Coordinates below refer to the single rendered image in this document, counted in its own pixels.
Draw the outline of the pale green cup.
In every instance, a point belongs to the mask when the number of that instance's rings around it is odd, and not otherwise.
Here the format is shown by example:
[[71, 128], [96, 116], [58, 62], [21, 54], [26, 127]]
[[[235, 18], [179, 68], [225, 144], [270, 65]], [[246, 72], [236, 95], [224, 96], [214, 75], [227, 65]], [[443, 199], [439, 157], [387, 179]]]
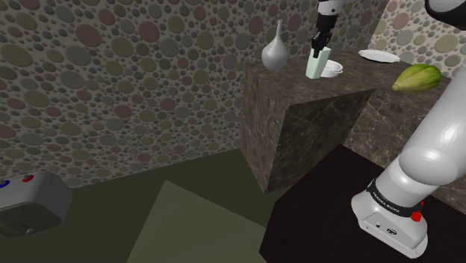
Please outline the pale green cup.
[[331, 49], [324, 47], [317, 57], [314, 56], [315, 50], [311, 49], [308, 63], [305, 71], [305, 75], [310, 79], [317, 79], [321, 76], [323, 69], [326, 65], [327, 60], [329, 59], [329, 54]]

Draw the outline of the white bowl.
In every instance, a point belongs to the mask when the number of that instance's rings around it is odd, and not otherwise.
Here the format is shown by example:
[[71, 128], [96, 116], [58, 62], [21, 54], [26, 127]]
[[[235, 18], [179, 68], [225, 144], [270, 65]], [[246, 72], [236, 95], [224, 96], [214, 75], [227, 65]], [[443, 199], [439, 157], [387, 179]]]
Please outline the white bowl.
[[326, 65], [324, 66], [320, 76], [324, 78], [334, 78], [342, 72], [343, 66], [340, 63], [332, 60], [327, 60]]

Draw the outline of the grey long-necked vase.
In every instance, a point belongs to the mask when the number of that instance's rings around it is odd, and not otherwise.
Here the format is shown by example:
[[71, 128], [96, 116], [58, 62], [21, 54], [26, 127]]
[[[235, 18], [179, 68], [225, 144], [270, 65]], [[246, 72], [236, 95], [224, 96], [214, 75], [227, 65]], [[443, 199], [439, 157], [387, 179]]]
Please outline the grey long-necked vase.
[[272, 71], [280, 70], [288, 61], [289, 51], [281, 39], [283, 20], [277, 23], [276, 35], [273, 40], [264, 47], [261, 53], [263, 65]]

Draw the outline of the white plate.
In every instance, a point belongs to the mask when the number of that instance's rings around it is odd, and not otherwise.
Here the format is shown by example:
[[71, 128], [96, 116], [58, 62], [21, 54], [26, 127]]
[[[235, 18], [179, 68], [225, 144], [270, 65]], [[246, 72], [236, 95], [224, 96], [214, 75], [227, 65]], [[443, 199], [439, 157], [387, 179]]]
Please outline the white plate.
[[380, 50], [373, 49], [364, 49], [358, 51], [358, 54], [371, 61], [376, 61], [380, 63], [396, 63], [400, 62], [400, 58], [397, 55], [391, 54], [389, 52], [384, 52]]

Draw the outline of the brown marble counter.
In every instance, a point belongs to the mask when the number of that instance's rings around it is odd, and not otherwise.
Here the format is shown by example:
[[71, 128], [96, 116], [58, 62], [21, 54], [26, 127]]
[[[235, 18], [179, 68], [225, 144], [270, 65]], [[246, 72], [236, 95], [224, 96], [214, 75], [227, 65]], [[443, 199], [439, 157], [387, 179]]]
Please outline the brown marble counter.
[[293, 185], [337, 145], [388, 166], [449, 84], [442, 78], [431, 90], [398, 93], [391, 87], [406, 63], [356, 52], [330, 58], [342, 73], [316, 80], [305, 75], [305, 57], [279, 71], [245, 67], [240, 148], [265, 193]]

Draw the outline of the green oval fruit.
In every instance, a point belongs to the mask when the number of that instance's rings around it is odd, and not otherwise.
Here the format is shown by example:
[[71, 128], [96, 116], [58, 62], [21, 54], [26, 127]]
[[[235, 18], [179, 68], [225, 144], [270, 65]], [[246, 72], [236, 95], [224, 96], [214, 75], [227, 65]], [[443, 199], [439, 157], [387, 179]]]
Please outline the green oval fruit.
[[436, 66], [415, 64], [398, 76], [391, 89], [401, 93], [419, 93], [437, 87], [441, 76], [441, 71]]

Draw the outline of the dark robot stand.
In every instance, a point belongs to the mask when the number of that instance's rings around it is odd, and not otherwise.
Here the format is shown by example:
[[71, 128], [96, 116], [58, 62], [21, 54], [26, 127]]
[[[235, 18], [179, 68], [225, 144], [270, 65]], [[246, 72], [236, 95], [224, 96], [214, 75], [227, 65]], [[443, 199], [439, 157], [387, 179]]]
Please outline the dark robot stand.
[[351, 199], [382, 171], [336, 146], [276, 201], [260, 254], [267, 263], [466, 263], [466, 214], [435, 197], [425, 199], [428, 246], [417, 259], [359, 227]]

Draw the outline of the white sink with knobs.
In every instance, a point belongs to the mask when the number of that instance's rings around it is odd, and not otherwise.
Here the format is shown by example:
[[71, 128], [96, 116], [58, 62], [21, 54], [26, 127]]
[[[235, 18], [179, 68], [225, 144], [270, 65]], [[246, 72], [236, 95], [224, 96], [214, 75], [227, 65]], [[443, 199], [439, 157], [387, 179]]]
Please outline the white sink with knobs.
[[72, 191], [52, 172], [0, 179], [0, 235], [20, 237], [54, 228], [65, 220]]

